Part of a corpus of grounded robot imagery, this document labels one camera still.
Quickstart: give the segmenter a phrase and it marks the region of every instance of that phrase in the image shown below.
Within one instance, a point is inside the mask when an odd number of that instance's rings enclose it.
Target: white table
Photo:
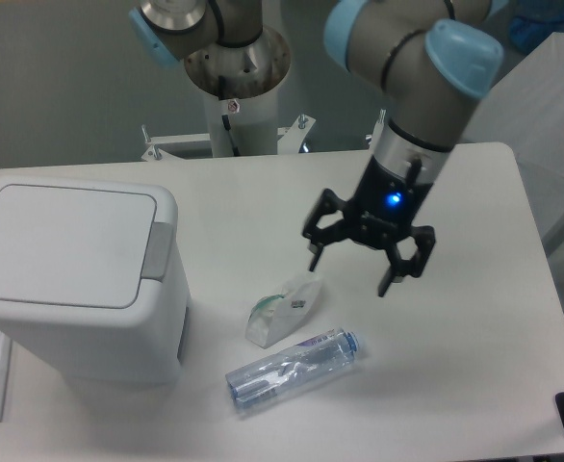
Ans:
[[[307,267],[300,230],[320,191],[348,197],[368,157],[12,170],[171,190],[193,306],[174,386],[66,379],[16,348],[0,460],[425,462],[564,452],[553,399],[564,391],[564,318],[502,144],[453,153],[417,220],[433,224],[438,240],[421,279],[378,298],[384,252],[332,245],[318,266],[322,304],[308,322],[268,351],[244,339],[249,303]],[[337,326],[367,345],[353,373],[256,416],[235,414],[226,372]]]

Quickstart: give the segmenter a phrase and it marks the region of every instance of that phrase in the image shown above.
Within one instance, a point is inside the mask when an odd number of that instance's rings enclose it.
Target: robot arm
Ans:
[[[141,0],[130,19],[150,55],[172,66],[212,43],[241,48],[263,32],[262,0]]]
[[[434,229],[412,221],[503,56],[496,40],[454,19],[479,22],[491,7],[489,0],[343,0],[333,10],[325,28],[327,51],[379,87],[389,111],[353,197],[343,201],[325,190],[306,219],[303,236],[315,254],[310,270],[327,245],[351,239],[385,250],[390,268],[380,296],[392,282],[422,275]],[[318,227],[322,216],[338,211],[342,219]],[[403,260],[397,243],[408,237],[417,251]]]

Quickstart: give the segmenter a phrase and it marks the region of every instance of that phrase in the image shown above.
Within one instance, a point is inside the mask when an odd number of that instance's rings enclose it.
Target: clear plastic container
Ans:
[[[352,364],[359,343],[334,329],[226,375],[235,406],[245,410]]]

